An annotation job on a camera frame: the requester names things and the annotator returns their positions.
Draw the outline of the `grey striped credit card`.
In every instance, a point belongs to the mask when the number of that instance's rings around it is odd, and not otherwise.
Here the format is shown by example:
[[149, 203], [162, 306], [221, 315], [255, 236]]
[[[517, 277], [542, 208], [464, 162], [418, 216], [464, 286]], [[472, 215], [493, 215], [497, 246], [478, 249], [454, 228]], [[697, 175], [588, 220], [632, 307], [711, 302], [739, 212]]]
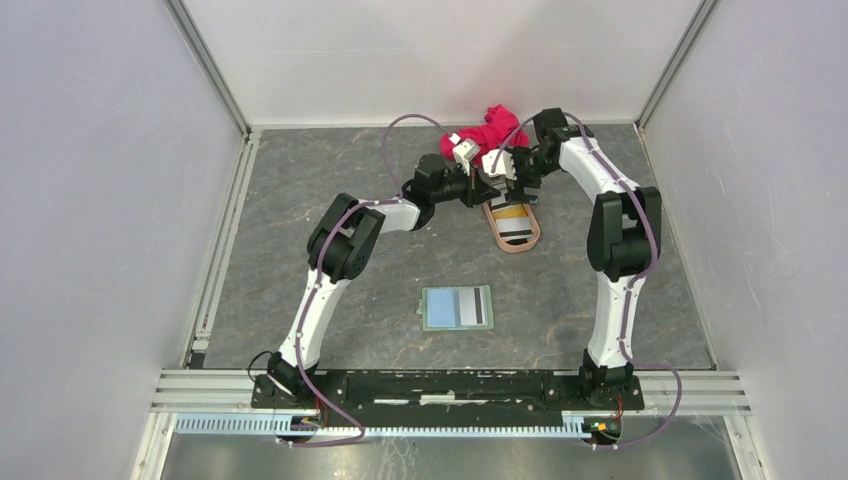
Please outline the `grey striped credit card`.
[[490, 287], [463, 287], [457, 293], [459, 325], [464, 328], [490, 328]]

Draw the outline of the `green card holder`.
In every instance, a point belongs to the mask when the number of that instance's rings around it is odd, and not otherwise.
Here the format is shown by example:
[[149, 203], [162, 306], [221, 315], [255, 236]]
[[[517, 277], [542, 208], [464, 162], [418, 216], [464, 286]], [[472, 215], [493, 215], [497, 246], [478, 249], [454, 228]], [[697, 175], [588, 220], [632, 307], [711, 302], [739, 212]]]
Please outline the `green card holder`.
[[494, 328], [494, 308], [490, 287], [490, 328], [464, 328], [459, 325], [457, 293], [463, 287], [425, 287], [422, 289], [418, 313], [424, 331], [473, 331]]

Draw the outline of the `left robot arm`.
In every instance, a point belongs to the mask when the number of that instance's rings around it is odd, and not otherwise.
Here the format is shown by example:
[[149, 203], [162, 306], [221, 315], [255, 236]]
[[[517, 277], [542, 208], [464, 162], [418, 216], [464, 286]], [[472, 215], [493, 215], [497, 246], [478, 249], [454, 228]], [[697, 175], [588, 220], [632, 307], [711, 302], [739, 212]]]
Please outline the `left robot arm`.
[[329, 322], [348, 285], [365, 270], [382, 234], [422, 229], [439, 203], [457, 200], [472, 208], [499, 195], [481, 178], [479, 168], [450, 167], [437, 154], [420, 158], [413, 177], [395, 197], [365, 200], [338, 194], [309, 236], [305, 292], [286, 339], [267, 364], [268, 382], [278, 397], [295, 408], [312, 399], [311, 375]]

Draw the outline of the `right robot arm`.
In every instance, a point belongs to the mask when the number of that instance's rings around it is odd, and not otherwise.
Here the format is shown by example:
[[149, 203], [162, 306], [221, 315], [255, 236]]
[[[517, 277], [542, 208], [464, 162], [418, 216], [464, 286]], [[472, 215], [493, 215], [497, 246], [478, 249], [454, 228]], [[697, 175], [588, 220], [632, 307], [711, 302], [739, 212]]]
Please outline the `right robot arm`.
[[586, 252], [597, 274], [595, 326], [574, 381], [580, 400], [602, 408], [634, 390], [631, 334], [638, 296], [661, 253], [662, 198], [628, 178], [574, 115], [548, 108], [529, 119], [537, 144], [511, 148], [511, 203], [534, 203], [543, 177], [571, 175], [593, 202]]

